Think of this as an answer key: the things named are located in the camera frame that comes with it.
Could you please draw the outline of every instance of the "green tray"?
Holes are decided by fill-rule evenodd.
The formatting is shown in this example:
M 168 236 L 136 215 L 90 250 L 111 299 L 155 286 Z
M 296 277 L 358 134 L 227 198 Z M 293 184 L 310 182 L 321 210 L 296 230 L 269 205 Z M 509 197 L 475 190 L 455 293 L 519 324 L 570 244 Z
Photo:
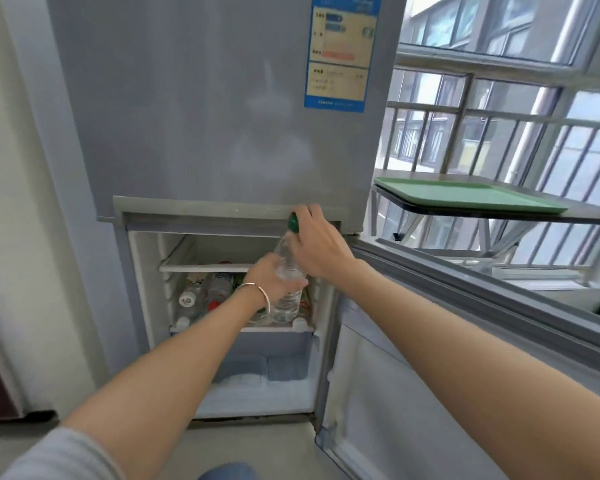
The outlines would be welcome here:
M 560 203 L 524 195 L 496 185 L 387 177 L 376 177 L 374 182 L 408 203 L 427 207 L 509 210 L 543 214 L 560 214 L 568 209 Z

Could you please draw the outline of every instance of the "person's right hand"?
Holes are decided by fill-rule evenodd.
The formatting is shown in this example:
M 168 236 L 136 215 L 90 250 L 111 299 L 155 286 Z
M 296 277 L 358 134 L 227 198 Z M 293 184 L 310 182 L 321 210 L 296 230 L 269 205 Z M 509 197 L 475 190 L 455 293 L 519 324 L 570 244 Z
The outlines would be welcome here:
M 294 212 L 298 217 L 300 233 L 287 233 L 296 262 L 315 276 L 330 280 L 331 274 L 347 261 L 355 260 L 344 238 L 322 215 L 318 204 L 298 205 Z

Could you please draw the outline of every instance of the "green bottle cap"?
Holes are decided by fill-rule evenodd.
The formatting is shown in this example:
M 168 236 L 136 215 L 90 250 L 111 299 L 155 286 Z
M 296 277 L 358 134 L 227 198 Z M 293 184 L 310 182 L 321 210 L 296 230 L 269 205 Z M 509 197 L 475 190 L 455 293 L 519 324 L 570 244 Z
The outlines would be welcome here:
M 298 216 L 296 216 L 295 212 L 291 212 L 289 220 L 287 221 L 287 227 L 289 227 L 289 231 L 295 234 L 300 232 L 300 224 L 298 223 Z

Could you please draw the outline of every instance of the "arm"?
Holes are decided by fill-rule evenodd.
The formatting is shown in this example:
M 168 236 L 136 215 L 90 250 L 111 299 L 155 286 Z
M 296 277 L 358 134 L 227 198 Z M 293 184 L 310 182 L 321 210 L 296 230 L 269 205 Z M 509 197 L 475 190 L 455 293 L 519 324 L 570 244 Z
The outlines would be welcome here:
M 304 279 L 280 280 L 276 260 L 273 254 L 265 256 L 244 279 L 261 286 L 273 302 L 306 285 Z M 265 305 L 256 287 L 241 288 L 200 322 L 120 372 L 62 425 L 99 443 L 128 478 L 154 478 L 240 329 Z
M 292 248 L 359 304 L 464 430 L 512 478 L 600 478 L 600 397 L 355 259 L 318 206 Z

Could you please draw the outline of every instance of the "blue and yellow sticker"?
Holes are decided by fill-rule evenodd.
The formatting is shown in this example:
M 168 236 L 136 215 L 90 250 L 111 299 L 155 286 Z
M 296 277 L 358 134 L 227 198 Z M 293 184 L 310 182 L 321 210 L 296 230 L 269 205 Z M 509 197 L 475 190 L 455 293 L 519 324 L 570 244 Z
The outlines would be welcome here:
M 380 0 L 312 0 L 304 107 L 364 112 Z

